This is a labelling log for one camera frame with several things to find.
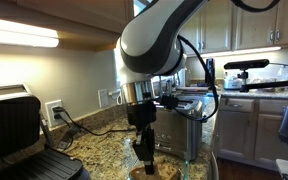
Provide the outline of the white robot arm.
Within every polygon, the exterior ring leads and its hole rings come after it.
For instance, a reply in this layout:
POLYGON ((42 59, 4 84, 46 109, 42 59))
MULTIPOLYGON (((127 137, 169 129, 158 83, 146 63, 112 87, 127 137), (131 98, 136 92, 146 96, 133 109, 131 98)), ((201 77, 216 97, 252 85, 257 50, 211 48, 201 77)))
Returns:
POLYGON ((207 0, 152 0, 124 28, 116 47, 122 57, 121 93, 128 123, 136 127, 132 143, 145 173, 153 175, 156 120, 151 78, 169 76, 184 67, 179 31, 207 0))

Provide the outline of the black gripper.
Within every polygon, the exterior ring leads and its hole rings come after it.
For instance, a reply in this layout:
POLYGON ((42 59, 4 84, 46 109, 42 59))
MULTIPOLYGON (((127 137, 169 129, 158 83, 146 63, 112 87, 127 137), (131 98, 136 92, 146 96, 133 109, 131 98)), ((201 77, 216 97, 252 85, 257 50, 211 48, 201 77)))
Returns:
POLYGON ((147 175, 154 173, 154 130, 150 124, 156 120, 156 107, 152 102, 129 105, 127 107, 127 119, 130 125, 136 127, 136 139, 132 147, 140 161, 144 162, 147 175))

